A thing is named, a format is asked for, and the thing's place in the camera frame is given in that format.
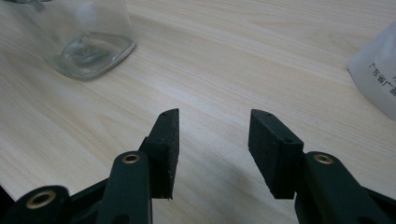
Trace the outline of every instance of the screw hole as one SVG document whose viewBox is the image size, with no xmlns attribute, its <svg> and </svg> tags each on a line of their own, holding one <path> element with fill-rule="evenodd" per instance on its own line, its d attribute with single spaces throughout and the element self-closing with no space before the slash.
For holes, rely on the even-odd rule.
<svg viewBox="0 0 396 224">
<path fill-rule="evenodd" d="M 30 209 L 37 209 L 40 207 L 44 207 L 50 202 L 52 202 L 56 197 L 56 193 L 53 190 L 45 190 L 42 192 L 38 192 L 32 198 L 29 199 L 26 203 L 26 207 Z"/>
<path fill-rule="evenodd" d="M 138 155 L 127 155 L 124 158 L 122 158 L 122 161 L 124 163 L 135 163 L 140 160 L 140 157 Z"/>
<path fill-rule="evenodd" d="M 318 161 L 318 162 L 320 162 L 320 163 L 323 163 L 323 164 L 326 164 L 326 165 L 329 165 L 329 164 L 332 164 L 332 163 L 333 163 L 332 158 L 330 158 L 330 157 L 328 157 L 328 156 L 325 156 L 325 155 L 320 155 L 320 154 L 315 155 L 315 156 L 314 156 L 314 159 L 315 159 L 316 161 Z"/>
</svg>

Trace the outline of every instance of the light wood surface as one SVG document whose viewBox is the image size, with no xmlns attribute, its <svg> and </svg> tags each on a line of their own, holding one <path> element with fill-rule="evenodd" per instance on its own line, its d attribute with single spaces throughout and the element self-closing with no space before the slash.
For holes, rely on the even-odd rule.
<svg viewBox="0 0 396 224">
<path fill-rule="evenodd" d="M 0 17 L 0 184 L 15 198 L 71 194 L 137 150 L 158 115 L 180 109 L 173 201 L 154 223 L 298 223 L 248 152 L 251 108 L 339 158 L 396 198 L 396 122 L 356 89 L 349 59 L 396 20 L 394 0 L 127 0 L 137 47 L 92 80 L 57 74 Z"/>
</svg>

